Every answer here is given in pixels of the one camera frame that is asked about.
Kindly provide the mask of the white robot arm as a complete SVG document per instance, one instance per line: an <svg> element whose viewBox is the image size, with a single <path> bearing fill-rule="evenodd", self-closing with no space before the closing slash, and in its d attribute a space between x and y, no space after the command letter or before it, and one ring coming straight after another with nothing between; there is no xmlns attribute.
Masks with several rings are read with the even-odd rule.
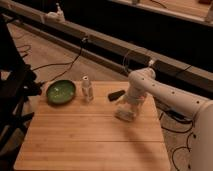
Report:
<svg viewBox="0 0 213 171"><path fill-rule="evenodd" d="M133 121L146 95L151 94L194 123L195 140L190 155L191 171L213 171L213 100L160 83L151 67L132 71L129 87L118 101L115 116Z"/></svg>

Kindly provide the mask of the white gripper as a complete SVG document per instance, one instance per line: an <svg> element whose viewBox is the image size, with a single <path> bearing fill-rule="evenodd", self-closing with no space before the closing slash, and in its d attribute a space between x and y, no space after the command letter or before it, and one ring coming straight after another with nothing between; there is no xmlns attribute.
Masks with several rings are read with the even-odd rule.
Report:
<svg viewBox="0 0 213 171"><path fill-rule="evenodd" d="M137 112L140 111L145 99L145 96L133 97L130 95L123 95L116 103L116 112L121 113L127 110L126 116L134 119L137 116Z"/></svg>

